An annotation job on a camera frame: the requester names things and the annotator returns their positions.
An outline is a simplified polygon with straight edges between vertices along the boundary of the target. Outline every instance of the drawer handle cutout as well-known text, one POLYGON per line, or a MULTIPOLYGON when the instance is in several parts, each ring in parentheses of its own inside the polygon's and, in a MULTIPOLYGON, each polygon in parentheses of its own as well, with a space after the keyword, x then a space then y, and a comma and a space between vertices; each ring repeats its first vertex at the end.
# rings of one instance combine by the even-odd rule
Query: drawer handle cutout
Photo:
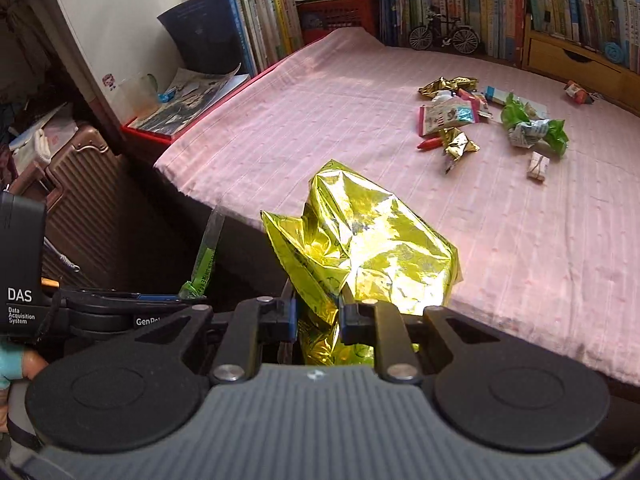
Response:
POLYGON ((567 50, 567 49, 563 49, 564 53, 566 54, 566 56, 569 59, 573 59, 574 61, 577 61, 578 63, 588 63, 591 61, 591 59, 589 59, 588 57, 584 57, 581 56, 580 54, 576 54, 575 52, 572 52, 571 50, 567 50))

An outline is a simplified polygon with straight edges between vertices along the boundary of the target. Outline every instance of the metal screw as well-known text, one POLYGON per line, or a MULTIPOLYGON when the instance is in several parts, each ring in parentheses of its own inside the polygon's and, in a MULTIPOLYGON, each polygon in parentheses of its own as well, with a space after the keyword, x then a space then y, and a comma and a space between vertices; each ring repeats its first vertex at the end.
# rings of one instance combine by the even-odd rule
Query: metal screw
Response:
POLYGON ((220 365, 213 370, 213 375, 220 381, 232 383, 244 376, 244 370, 238 365, 220 365))
POLYGON ((411 381, 418 375, 418 370, 413 365, 398 363, 387 368, 386 373, 398 381, 411 381))

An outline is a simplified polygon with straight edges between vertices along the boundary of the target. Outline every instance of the light blue sleeve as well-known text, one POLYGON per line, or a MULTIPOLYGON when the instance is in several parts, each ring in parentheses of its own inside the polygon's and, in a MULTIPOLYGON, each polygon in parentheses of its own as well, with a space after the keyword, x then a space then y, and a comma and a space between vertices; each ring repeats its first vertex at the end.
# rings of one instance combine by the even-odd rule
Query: light blue sleeve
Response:
POLYGON ((22 354, 24 346, 0 339, 0 390, 8 388, 11 381, 22 378, 22 354))

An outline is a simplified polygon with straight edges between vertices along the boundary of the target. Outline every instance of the plastic bag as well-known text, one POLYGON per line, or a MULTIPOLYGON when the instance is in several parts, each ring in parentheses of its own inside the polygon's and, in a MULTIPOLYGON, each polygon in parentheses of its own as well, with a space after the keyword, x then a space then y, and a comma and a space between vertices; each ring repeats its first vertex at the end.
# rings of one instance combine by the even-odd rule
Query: plastic bag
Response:
POLYGON ((509 94, 500 114, 502 124, 509 131, 514 146, 530 148, 544 140, 560 156, 564 155, 569 138, 564 132, 564 120, 542 119, 532 121, 522 103, 509 94))
POLYGON ((196 258, 196 263, 191 273, 191 280, 182 286, 178 297, 186 300, 204 296, 207 285, 209 285, 211 273, 213 272, 216 247, 218 246, 218 240, 220 240, 220 232, 222 231, 224 222, 225 216, 214 208, 209 215, 207 227, 204 229, 204 234, 202 235, 198 257, 196 258))

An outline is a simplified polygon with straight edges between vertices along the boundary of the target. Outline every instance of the bicycle wheel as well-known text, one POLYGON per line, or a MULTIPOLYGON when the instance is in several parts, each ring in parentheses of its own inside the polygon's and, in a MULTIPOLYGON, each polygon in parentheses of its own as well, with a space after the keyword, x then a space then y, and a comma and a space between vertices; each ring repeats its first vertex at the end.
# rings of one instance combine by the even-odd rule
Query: bicycle wheel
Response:
POLYGON ((429 27, 420 25, 409 34, 409 46, 414 50, 427 50, 433 43, 433 34, 429 27))
POLYGON ((470 27, 461 27, 453 33, 451 44, 460 54, 473 54, 478 48, 480 39, 470 27))

